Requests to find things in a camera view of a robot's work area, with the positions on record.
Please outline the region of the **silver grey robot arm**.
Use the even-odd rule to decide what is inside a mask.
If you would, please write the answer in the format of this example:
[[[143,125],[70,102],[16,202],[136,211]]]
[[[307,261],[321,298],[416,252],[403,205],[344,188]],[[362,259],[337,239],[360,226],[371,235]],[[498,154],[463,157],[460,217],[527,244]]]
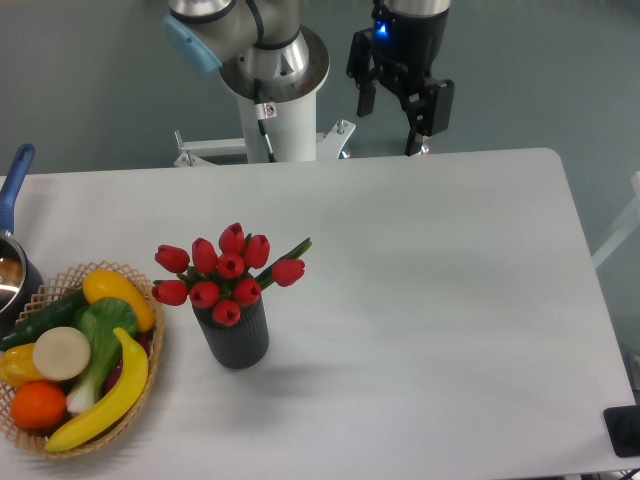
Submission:
[[[357,114],[372,113],[378,86],[391,92],[408,119],[407,156],[449,126],[455,84],[431,73],[449,8],[447,1],[376,1],[371,26],[351,41],[346,74],[358,90]],[[299,2],[172,1],[163,29],[195,71],[219,72],[236,96],[249,162],[339,157],[354,126],[316,130],[316,95],[330,59],[323,40],[301,24]]]

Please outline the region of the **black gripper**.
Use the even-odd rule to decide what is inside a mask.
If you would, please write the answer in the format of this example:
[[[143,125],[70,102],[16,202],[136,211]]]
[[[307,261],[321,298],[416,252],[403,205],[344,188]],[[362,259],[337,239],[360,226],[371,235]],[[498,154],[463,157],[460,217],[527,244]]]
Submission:
[[[358,89],[356,114],[374,109],[376,81],[403,103],[409,122],[404,153],[418,154],[425,137],[448,129],[455,83],[431,73],[448,18],[447,6],[375,6],[374,26],[355,32],[346,74]]]

